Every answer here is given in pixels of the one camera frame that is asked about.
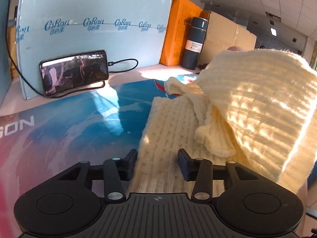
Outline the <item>cream knitted sweater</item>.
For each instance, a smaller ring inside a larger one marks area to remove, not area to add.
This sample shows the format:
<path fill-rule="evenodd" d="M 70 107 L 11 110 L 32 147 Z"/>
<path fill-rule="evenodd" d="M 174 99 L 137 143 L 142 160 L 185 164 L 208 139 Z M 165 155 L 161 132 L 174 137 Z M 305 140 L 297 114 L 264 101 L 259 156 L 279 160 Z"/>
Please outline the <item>cream knitted sweater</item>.
<path fill-rule="evenodd" d="M 171 77 L 142 134 L 131 192 L 187 192 L 179 149 L 237 161 L 297 193 L 316 162 L 316 72 L 291 52 L 223 51 L 183 84 Z"/>

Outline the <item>AGON desk mat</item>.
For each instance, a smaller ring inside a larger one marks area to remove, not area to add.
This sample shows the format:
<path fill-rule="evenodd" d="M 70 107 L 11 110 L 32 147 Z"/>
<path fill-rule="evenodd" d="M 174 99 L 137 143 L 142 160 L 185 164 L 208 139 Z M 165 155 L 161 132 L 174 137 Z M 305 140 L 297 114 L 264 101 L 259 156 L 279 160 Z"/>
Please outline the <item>AGON desk mat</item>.
<path fill-rule="evenodd" d="M 212 162 L 211 201 L 131 192 L 133 178 L 126 200 L 106 201 L 104 161 L 138 158 L 153 100 L 167 96 L 146 80 L 1 117 L 1 237 L 295 237 L 298 197 L 234 160 Z"/>

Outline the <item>black smartphone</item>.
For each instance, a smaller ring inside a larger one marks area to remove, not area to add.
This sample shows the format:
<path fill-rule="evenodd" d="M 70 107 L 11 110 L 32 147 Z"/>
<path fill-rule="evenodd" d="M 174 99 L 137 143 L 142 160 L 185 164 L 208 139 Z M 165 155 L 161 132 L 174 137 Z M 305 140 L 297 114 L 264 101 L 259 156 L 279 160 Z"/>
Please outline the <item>black smartphone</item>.
<path fill-rule="evenodd" d="M 57 97 L 109 78 L 105 50 L 76 53 L 40 62 L 44 96 Z"/>

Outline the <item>pink knitted garment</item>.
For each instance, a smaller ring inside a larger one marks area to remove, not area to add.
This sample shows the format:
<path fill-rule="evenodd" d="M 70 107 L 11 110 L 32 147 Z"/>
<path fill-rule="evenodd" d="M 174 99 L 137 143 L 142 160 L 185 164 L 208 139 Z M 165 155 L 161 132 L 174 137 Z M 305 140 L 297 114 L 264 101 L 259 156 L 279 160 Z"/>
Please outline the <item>pink knitted garment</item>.
<path fill-rule="evenodd" d="M 247 50 L 244 48 L 241 48 L 239 46 L 231 46 L 229 48 L 227 48 L 228 51 L 232 51 L 232 52 L 246 52 Z"/>

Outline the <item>brown cardboard box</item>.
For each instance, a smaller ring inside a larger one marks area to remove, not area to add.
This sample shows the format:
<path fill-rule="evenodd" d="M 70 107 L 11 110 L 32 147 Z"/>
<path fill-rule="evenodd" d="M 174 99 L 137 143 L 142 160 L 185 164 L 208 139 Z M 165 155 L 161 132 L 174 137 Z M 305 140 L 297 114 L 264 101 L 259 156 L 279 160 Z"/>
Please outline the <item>brown cardboard box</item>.
<path fill-rule="evenodd" d="M 202 46 L 198 65 L 210 63 L 214 57 L 229 47 L 239 47 L 246 51 L 255 48 L 257 37 L 237 23 L 216 13 L 204 10 L 202 18 L 208 20 L 208 28 Z"/>

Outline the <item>dark blue thermos bottle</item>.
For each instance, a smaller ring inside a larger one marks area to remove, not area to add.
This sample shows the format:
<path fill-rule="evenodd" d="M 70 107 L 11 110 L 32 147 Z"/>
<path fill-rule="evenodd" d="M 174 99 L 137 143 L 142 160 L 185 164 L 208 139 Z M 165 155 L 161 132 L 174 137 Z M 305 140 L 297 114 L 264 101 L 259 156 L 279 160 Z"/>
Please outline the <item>dark blue thermos bottle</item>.
<path fill-rule="evenodd" d="M 192 17 L 185 22 L 190 26 L 190 30 L 180 66 L 185 69 L 195 70 L 206 37 L 208 20 L 201 17 Z"/>

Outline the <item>light blue Corou box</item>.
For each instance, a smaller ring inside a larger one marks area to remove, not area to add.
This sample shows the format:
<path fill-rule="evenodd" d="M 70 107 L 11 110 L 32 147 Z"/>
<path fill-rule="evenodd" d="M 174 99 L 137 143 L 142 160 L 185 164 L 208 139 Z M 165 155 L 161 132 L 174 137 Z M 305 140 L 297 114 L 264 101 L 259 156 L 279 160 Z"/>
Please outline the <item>light blue Corou box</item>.
<path fill-rule="evenodd" d="M 25 99 L 42 91 L 40 62 L 104 50 L 110 61 L 159 63 L 172 0 L 19 0 L 17 59 Z"/>

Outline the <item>orange cardboard box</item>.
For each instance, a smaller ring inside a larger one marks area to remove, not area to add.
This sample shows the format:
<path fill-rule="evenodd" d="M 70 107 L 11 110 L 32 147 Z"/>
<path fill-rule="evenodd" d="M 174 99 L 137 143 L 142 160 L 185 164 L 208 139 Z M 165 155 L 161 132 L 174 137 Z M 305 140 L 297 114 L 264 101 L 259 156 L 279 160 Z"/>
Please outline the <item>orange cardboard box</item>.
<path fill-rule="evenodd" d="M 165 66 L 176 66 L 181 63 L 183 51 L 189 34 L 190 26 L 186 20 L 192 17 L 201 17 L 202 9 L 189 0 L 173 0 L 165 40 L 161 53 L 160 63 Z"/>

